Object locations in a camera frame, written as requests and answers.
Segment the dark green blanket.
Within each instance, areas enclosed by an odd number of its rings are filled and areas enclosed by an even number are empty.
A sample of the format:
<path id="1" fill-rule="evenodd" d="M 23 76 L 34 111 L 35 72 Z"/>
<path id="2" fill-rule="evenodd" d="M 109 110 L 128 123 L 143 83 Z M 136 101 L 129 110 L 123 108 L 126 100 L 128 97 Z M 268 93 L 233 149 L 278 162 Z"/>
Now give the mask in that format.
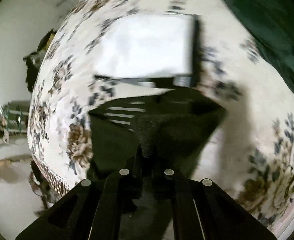
<path id="1" fill-rule="evenodd" d="M 223 1 L 294 94 L 294 4 L 290 0 Z"/>

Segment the black striped folded garment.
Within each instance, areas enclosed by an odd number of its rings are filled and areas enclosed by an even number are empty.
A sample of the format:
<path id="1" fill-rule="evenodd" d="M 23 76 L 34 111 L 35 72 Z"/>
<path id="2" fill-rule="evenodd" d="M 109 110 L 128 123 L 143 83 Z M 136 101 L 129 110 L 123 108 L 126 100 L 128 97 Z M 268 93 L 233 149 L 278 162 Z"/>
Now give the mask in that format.
<path id="1" fill-rule="evenodd" d="M 145 112 L 146 104 L 141 100 L 117 99 L 100 105 L 89 114 L 131 131 L 131 119 Z"/>

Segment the floral plush blanket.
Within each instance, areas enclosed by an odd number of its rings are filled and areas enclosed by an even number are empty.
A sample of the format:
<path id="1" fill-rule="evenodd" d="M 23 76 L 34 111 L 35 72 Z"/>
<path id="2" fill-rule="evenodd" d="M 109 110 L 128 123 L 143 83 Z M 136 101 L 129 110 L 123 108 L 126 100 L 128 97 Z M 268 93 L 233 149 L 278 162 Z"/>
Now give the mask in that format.
<path id="1" fill-rule="evenodd" d="M 200 21 L 196 89 L 227 109 L 193 177 L 212 176 L 284 239 L 294 228 L 294 94 L 223 0 L 80 0 L 46 52 L 33 89 L 32 157 L 61 196 L 86 177 L 96 155 L 88 112 L 114 99 L 162 92 L 98 77 L 104 41 L 124 20 L 173 13 Z"/>

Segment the dark object on floor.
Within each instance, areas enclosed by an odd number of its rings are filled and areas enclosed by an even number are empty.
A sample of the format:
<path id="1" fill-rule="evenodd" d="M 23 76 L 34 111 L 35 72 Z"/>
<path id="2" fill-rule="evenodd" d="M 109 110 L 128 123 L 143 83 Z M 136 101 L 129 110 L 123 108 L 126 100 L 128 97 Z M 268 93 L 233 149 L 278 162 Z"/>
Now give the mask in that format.
<path id="1" fill-rule="evenodd" d="M 26 79 L 27 90 L 32 93 L 36 79 L 38 76 L 39 69 L 44 60 L 44 56 L 49 49 L 49 46 L 55 37 L 57 30 L 51 29 L 46 35 L 41 39 L 37 50 L 31 52 L 29 55 L 23 58 L 23 61 L 26 64 Z"/>

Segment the black small garment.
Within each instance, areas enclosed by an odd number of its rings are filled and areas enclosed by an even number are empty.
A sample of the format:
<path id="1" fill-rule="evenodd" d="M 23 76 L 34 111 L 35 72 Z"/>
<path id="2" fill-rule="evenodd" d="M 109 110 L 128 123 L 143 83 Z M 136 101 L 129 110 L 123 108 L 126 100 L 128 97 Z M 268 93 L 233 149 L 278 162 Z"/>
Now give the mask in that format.
<path id="1" fill-rule="evenodd" d="M 146 112 L 131 119 L 131 131 L 89 114 L 93 158 L 87 177 L 106 179 L 140 154 L 146 189 L 155 196 L 164 192 L 166 169 L 190 178 L 200 151 L 226 114 L 191 88 L 119 99 L 141 100 Z"/>

